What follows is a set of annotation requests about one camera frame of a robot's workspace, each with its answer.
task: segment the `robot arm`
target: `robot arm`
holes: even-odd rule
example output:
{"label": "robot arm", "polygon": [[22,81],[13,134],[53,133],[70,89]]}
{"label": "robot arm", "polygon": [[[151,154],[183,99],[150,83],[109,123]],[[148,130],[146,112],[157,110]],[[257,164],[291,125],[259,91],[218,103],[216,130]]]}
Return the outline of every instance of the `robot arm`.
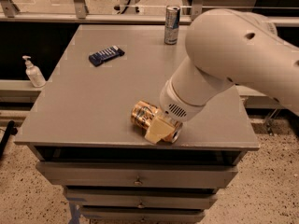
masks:
{"label": "robot arm", "polygon": [[260,91],[299,115],[299,49],[280,39],[266,17],[208,11],[189,28],[186,50],[188,56],[161,92],[164,115],[192,119],[234,84]]}

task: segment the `spray bottle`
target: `spray bottle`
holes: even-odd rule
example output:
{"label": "spray bottle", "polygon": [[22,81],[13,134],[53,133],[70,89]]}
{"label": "spray bottle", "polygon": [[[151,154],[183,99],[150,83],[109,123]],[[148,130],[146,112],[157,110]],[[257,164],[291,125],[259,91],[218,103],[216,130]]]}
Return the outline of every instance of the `spray bottle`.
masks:
{"label": "spray bottle", "polygon": [[42,87],[46,84],[46,80],[43,76],[43,74],[41,74],[39,68],[35,65],[33,65],[31,63],[31,61],[29,60],[31,57],[30,56],[23,56],[22,57],[26,62],[26,74],[29,77],[29,79],[31,80],[32,84],[35,87]]}

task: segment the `gray drawer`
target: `gray drawer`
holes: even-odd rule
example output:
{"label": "gray drawer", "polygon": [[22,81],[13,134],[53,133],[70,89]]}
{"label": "gray drawer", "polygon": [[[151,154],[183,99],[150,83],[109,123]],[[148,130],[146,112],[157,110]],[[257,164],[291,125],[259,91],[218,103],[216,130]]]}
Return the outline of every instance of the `gray drawer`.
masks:
{"label": "gray drawer", "polygon": [[175,190],[64,189],[65,198],[77,205],[135,208],[208,209],[216,195]]}
{"label": "gray drawer", "polygon": [[176,221],[199,222],[205,217],[204,212],[195,210],[169,209],[118,209],[99,207],[80,207],[79,212],[90,219],[131,220],[131,221]]}
{"label": "gray drawer", "polygon": [[236,167],[143,163],[71,163],[40,161],[36,169],[51,184],[63,186],[225,188]]}

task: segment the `floor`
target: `floor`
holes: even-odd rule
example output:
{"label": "floor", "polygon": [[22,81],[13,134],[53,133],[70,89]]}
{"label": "floor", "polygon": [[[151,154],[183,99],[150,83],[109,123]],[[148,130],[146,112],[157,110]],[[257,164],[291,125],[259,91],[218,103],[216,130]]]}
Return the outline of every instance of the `floor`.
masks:
{"label": "floor", "polygon": [[[18,125],[25,114],[17,114],[21,116],[15,118]],[[13,114],[0,111],[0,124],[11,118]],[[273,136],[267,133],[262,119],[250,120],[261,148],[239,163],[237,177],[219,192],[219,199],[201,224],[299,224],[298,136],[287,119],[274,121]],[[51,185],[36,170],[37,159],[31,151],[13,141],[10,136],[0,160],[0,224],[68,223],[71,216],[62,188]],[[82,217],[80,223],[135,222],[90,221]]]}

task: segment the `table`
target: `table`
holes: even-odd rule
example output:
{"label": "table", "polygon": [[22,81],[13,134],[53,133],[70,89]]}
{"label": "table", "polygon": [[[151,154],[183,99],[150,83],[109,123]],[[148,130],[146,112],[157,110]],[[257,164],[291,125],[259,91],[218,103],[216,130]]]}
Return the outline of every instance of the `table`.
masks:
{"label": "table", "polygon": [[[80,25],[21,126],[17,145],[37,170],[64,186],[88,218],[198,222],[259,144],[235,87],[184,123],[175,144],[149,143],[131,124],[133,106],[159,94],[186,56],[164,43],[164,27]],[[125,55],[99,67],[88,56],[117,45]]]}

